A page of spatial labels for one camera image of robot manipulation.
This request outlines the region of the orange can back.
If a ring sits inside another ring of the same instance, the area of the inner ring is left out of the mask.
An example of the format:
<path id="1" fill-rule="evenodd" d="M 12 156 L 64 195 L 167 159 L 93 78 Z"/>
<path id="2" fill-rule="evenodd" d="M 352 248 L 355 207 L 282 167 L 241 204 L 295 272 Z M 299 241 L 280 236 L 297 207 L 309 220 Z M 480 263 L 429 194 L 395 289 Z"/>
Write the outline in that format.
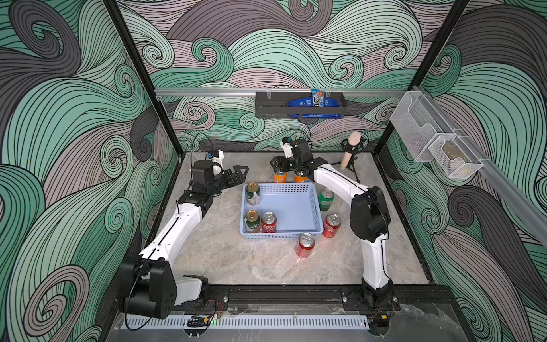
<path id="1" fill-rule="evenodd" d="M 287 172 L 275 171 L 273 174 L 273 179 L 275 183 L 286 183 Z"/>
<path id="2" fill-rule="evenodd" d="M 308 173 L 305 170 L 294 171 L 294 182 L 302 183 L 308 181 Z"/>

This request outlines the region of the green sprite can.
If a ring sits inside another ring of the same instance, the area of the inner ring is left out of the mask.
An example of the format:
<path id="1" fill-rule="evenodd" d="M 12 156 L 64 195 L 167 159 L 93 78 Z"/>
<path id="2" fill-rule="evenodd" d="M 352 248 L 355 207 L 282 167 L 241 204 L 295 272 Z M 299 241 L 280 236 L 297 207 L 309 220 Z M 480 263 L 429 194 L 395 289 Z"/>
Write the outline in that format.
<path id="1" fill-rule="evenodd" d="M 319 201 L 319 207 L 320 207 L 320 211 L 322 212 L 327 212 L 329 211 L 331 205 L 332 205 L 332 202 L 334 200 L 334 192 L 328 188 L 324 188 L 322 189 L 322 191 L 320 192 L 319 196 L 318 196 L 318 201 Z"/>

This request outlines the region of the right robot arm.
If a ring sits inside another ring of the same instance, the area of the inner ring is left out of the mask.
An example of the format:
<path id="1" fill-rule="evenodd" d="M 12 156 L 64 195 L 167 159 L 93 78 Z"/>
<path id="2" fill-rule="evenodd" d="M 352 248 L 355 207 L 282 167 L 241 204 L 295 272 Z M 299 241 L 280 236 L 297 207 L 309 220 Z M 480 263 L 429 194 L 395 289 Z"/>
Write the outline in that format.
<path id="1" fill-rule="evenodd" d="M 302 171 L 311 181 L 333 191 L 350 207 L 350 228 L 360 240 L 363 251 L 363 301 L 371 309 L 385 305 L 393 296 L 393 281 L 387 272 L 386 243 L 390 213 L 383 191 L 361 185 L 333 167 L 323 158 L 315 158 L 305 139 L 283 138 L 283 157 L 275 157 L 275 171 Z"/>

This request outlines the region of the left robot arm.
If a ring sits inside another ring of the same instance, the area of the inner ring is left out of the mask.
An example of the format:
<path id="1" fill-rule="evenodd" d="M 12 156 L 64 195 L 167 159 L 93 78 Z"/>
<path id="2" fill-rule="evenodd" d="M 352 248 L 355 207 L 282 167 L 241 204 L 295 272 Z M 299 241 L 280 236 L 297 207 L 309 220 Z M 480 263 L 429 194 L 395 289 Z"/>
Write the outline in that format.
<path id="1" fill-rule="evenodd" d="M 189 188 L 176 202 L 174 214 L 156 238 L 138 255 L 129 256 L 118 269 L 119 309 L 154 319 L 165 319 L 187 302 L 207 303 L 208 281 L 202 276 L 176 280 L 172 272 L 179 251 L 205 217 L 215 196 L 245 182 L 247 166 L 223 169 L 218 162 L 198 160 L 191 168 Z"/>

